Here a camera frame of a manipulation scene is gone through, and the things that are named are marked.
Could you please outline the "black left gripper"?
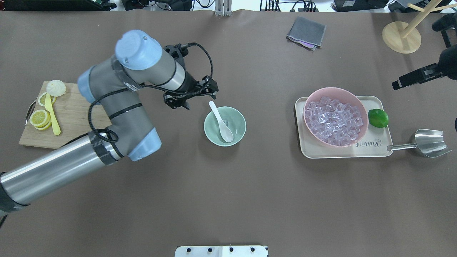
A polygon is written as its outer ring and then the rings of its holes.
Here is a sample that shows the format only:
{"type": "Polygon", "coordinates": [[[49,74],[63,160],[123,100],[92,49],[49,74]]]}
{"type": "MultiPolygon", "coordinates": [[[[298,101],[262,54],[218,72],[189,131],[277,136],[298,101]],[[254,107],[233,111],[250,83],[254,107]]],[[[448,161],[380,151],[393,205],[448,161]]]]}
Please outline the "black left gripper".
{"type": "Polygon", "coordinates": [[[190,109],[187,99],[196,96],[210,96],[216,99],[216,94],[219,91],[218,84],[209,75],[206,75],[202,80],[195,80],[189,72],[185,71],[183,84],[179,87],[179,94],[164,93],[164,103],[172,109],[178,107],[190,109]]]}

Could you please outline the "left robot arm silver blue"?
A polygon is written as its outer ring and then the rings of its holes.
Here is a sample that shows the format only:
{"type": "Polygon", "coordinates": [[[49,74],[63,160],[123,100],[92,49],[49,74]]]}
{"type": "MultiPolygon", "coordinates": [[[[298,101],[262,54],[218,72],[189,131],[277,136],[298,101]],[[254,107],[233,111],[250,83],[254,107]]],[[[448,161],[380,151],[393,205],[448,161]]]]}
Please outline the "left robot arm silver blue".
{"type": "Polygon", "coordinates": [[[161,46],[144,31],[124,33],[109,59],[78,78],[78,90],[90,104],[90,130],[41,158],[3,172],[1,216],[124,156],[138,161],[159,150],[160,137],[137,91],[163,91],[167,106],[189,109],[189,98],[215,99],[219,90],[212,74],[196,80],[187,71],[184,57],[191,46],[201,47],[196,42],[161,46]]]}

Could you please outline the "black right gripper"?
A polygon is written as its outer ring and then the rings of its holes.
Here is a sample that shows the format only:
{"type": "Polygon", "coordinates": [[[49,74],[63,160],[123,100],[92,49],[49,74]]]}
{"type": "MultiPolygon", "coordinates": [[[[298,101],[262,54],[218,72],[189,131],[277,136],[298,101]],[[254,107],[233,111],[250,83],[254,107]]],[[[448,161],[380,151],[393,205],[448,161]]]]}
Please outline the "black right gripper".
{"type": "Polygon", "coordinates": [[[457,80],[457,45],[443,50],[439,56],[438,64],[431,64],[402,75],[398,80],[392,82],[392,87],[394,90],[399,90],[441,77],[457,80]]]}

